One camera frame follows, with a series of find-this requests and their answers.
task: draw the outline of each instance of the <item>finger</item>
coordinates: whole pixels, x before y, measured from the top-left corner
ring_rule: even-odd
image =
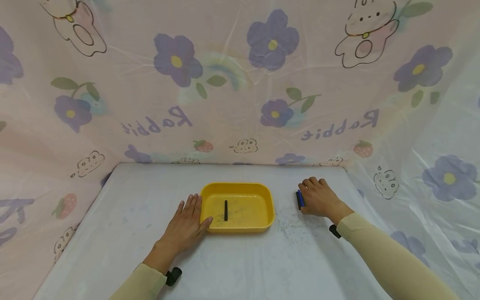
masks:
[[[188,196],[187,203],[185,203],[185,207],[183,208],[182,213],[186,213],[188,211],[188,208],[190,207],[190,204],[192,204],[192,199],[193,199],[193,195],[190,194]]]
[[[315,177],[310,177],[310,178],[308,178],[308,180],[310,180],[313,185],[320,185],[317,178],[315,178]]]
[[[190,206],[188,207],[187,214],[192,216],[193,211],[195,210],[195,205],[197,205],[197,199],[198,199],[198,194],[193,195],[192,198],[192,203],[190,203]]]
[[[304,186],[303,183],[299,184],[299,189],[302,194],[305,194],[306,192],[308,192],[307,187]]]
[[[207,232],[207,229],[210,227],[210,225],[213,222],[213,217],[209,216],[206,218],[201,224],[200,228],[198,228],[198,234],[204,235]]]
[[[302,181],[301,183],[303,183],[304,186],[307,187],[307,189],[310,189],[313,187],[313,183],[309,180],[309,179],[305,179],[304,181]]]
[[[327,187],[327,188],[330,188],[330,187],[328,186],[327,181],[326,181],[325,179],[321,178],[318,182],[319,182],[321,185],[323,185],[323,186],[325,186],[325,187]]]
[[[198,196],[197,203],[193,210],[193,217],[200,220],[200,213],[202,212],[202,196]]]
[[[304,215],[309,215],[310,214],[310,210],[308,209],[308,207],[305,207],[305,206],[301,207],[300,211]]]
[[[175,215],[173,217],[180,216],[181,211],[183,210],[183,205],[184,204],[185,204],[185,202],[183,200],[180,201],[179,207],[177,208],[177,211],[175,212]]]

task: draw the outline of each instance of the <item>beige arm sleeve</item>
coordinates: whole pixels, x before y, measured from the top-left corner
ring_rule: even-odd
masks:
[[[459,300],[426,265],[359,214],[337,226],[393,300]]]
[[[167,277],[145,264],[140,264],[109,300],[155,300]]]

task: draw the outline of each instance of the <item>bunny face doodle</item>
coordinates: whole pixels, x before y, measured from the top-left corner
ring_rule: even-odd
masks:
[[[342,163],[343,158],[334,156],[331,159],[321,162],[319,164],[314,164],[314,166],[322,166],[322,167],[338,167]]]
[[[53,248],[53,253],[55,253],[55,262],[60,258],[60,255],[63,253],[63,250],[65,250],[65,247],[72,239],[72,236],[76,230],[76,228],[74,229],[73,227],[69,227],[55,243],[55,247]]]
[[[92,172],[96,168],[98,168],[103,161],[105,160],[105,156],[100,154],[98,151],[93,151],[90,153],[88,157],[82,158],[77,163],[77,172],[73,173],[70,177],[75,177],[75,174],[78,174],[78,177],[84,177],[88,173]]]
[[[345,24],[345,37],[335,49],[342,56],[345,68],[377,61],[383,54],[387,39],[395,33],[399,21],[393,0],[356,0]]]
[[[92,11],[83,1],[39,0],[42,8],[53,17],[60,36],[70,41],[85,56],[105,53],[107,45],[94,26]]]
[[[172,162],[172,164],[200,164],[200,161],[196,158],[182,157],[179,160]]]
[[[392,170],[382,172],[382,168],[379,166],[378,172],[373,176],[373,182],[375,187],[387,200],[390,200],[398,191],[398,182],[396,181],[395,174]]]
[[[233,148],[235,153],[250,153],[250,152],[257,152],[257,141],[254,139],[243,139],[238,142],[237,146],[230,146]]]

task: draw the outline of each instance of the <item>blue marker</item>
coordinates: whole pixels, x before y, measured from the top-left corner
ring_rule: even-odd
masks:
[[[295,194],[297,195],[297,204],[298,204],[299,210],[300,210],[300,208],[305,206],[305,202],[303,201],[303,197],[301,195],[300,190],[298,190]]]

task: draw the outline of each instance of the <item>hand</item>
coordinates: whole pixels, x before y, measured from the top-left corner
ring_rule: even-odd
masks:
[[[143,261],[164,275],[179,253],[200,242],[213,221],[212,217],[208,217],[200,224],[202,197],[198,194],[188,196],[185,207],[183,204],[181,201],[165,233]]]
[[[299,188],[305,202],[300,209],[303,214],[325,216],[338,225],[344,217],[354,213],[337,197],[325,179],[310,177],[302,181]]]

